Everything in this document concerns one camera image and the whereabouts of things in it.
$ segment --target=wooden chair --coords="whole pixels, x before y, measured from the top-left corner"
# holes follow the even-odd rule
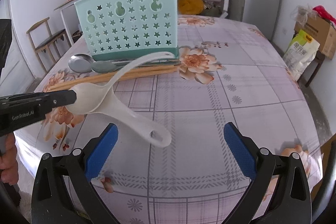
[[[65,29],[60,30],[60,31],[58,31],[58,32],[56,32],[56,33],[54,33],[54,34],[51,33],[51,30],[50,30],[50,27],[49,27],[49,24],[48,24],[48,20],[49,20],[49,19],[50,19],[50,17],[47,17],[47,18],[45,18],[45,19],[43,19],[43,20],[41,20],[41,21],[35,23],[35,24],[34,24],[33,26],[31,26],[30,29],[27,31],[27,34],[29,35],[29,40],[30,40],[30,42],[31,42],[31,45],[32,45],[33,49],[35,50],[36,57],[37,57],[37,59],[39,60],[41,66],[43,67],[43,69],[44,69],[44,71],[45,71],[46,73],[47,73],[48,71],[47,71],[47,69],[45,68],[45,66],[43,65],[43,63],[42,63],[42,61],[41,61],[41,59],[40,59],[40,57],[39,57],[38,52],[40,52],[40,51],[44,51],[44,52],[46,52],[46,51],[47,51],[48,54],[49,54],[49,56],[50,56],[50,58],[51,58],[51,60],[52,60],[52,62],[53,62],[53,65],[52,65],[52,67],[53,67],[53,66],[56,64],[56,60],[55,60],[55,58],[53,57],[53,54],[51,53],[51,50],[50,50],[49,46],[52,45],[52,44],[54,44],[54,46],[55,46],[55,50],[56,50],[56,54],[58,55],[58,58],[61,58],[61,55],[59,54],[59,51],[58,51],[57,46],[56,46],[56,44],[55,44],[55,42],[57,41],[57,39],[61,38],[61,39],[64,41],[64,36],[65,36],[66,39],[67,39],[67,41],[68,41],[69,47],[71,47],[71,44],[70,44],[70,41],[69,41],[69,38],[68,38],[68,35],[67,35],[67,32],[65,31]],[[31,33],[33,30],[35,30],[36,28],[38,28],[39,26],[41,26],[43,23],[46,24],[46,26],[47,26],[47,30],[48,30],[48,33],[49,33],[50,36],[49,36],[46,40],[44,40],[41,44],[39,44],[37,47],[35,47],[34,42],[33,42],[33,39],[32,39],[32,36],[31,36],[30,33]]]

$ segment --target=black chair seat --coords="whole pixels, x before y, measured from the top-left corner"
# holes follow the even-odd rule
[[[61,33],[65,32],[65,29],[58,31],[57,33],[54,33],[52,36],[48,37],[46,40],[44,40],[40,45],[38,45],[38,47],[36,48],[36,50],[43,48],[44,46],[46,46],[49,42],[55,40],[56,37],[58,37]]]

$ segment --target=gourd-shaped hole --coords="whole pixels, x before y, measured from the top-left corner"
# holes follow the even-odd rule
[[[125,8],[122,5],[123,4],[120,1],[116,3],[117,8],[115,10],[115,13],[120,17],[125,15]]]
[[[88,22],[90,22],[90,23],[93,23],[93,22],[95,22],[95,16],[94,15],[92,15],[92,12],[89,10],[88,12],[87,12],[87,14],[88,14],[88,16],[87,16],[87,20],[88,20]]]
[[[162,4],[159,2],[159,0],[153,0],[153,3],[151,5],[151,8],[153,11],[159,11],[162,9]]]

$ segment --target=yellow cloth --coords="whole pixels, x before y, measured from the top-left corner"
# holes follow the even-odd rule
[[[183,15],[198,15],[204,10],[203,0],[177,0],[177,6]]]

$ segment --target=refrigerator door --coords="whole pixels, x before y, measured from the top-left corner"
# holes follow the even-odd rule
[[[245,0],[243,22],[256,25],[271,40],[280,0]]]

